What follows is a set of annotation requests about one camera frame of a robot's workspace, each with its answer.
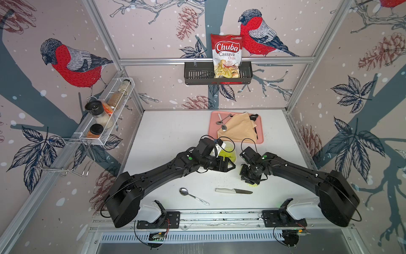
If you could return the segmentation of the white plastic storage box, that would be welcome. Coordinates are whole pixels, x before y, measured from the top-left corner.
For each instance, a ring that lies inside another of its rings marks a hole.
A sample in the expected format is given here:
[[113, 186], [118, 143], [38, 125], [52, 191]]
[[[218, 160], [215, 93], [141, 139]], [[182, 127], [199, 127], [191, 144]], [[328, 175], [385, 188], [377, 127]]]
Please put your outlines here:
[[235, 145], [230, 142], [230, 141], [224, 141], [223, 144], [225, 147], [221, 149], [219, 152], [219, 156], [222, 156], [223, 158], [229, 158], [232, 163], [236, 162], [236, 150], [235, 150]]

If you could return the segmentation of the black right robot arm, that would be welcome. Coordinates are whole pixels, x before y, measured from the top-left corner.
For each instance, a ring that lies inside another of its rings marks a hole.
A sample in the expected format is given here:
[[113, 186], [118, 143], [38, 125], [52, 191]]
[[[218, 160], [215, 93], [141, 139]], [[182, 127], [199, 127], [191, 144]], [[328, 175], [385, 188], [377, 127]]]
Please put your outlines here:
[[249, 184], [260, 184], [262, 175], [281, 177], [313, 192], [319, 197], [319, 207], [331, 223], [347, 227], [358, 212], [358, 196], [346, 178], [338, 171], [329, 173], [293, 164], [276, 154], [260, 155], [247, 147], [240, 153], [245, 161], [240, 176]]

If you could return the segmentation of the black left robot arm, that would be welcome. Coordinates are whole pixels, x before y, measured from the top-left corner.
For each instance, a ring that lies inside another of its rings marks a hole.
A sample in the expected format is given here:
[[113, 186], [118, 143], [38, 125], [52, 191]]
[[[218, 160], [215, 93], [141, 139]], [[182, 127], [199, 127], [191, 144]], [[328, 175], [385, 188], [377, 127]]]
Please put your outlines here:
[[195, 147], [178, 153], [168, 163], [150, 171], [130, 175], [124, 172], [117, 176], [112, 187], [104, 197], [102, 207], [107, 208], [116, 228], [121, 228], [139, 213], [141, 200], [150, 192], [175, 179], [186, 177], [199, 168], [227, 173], [236, 168], [227, 157], [211, 152], [222, 145], [221, 140], [201, 138]]

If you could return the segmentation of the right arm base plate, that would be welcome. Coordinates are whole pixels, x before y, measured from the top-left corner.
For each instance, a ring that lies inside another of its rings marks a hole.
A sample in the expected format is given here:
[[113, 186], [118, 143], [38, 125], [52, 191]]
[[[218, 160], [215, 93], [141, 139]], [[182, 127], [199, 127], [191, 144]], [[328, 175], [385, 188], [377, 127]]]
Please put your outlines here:
[[261, 218], [266, 228], [274, 227], [307, 227], [305, 219], [296, 220], [287, 211], [279, 209], [263, 210]]

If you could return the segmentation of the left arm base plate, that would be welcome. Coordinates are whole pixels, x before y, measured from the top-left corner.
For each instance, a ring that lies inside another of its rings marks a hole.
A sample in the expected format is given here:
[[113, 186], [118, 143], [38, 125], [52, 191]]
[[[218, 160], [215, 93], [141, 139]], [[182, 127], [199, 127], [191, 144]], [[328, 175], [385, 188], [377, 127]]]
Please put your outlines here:
[[147, 221], [138, 221], [137, 229], [178, 229], [180, 222], [180, 212], [165, 212], [156, 221], [150, 223]]

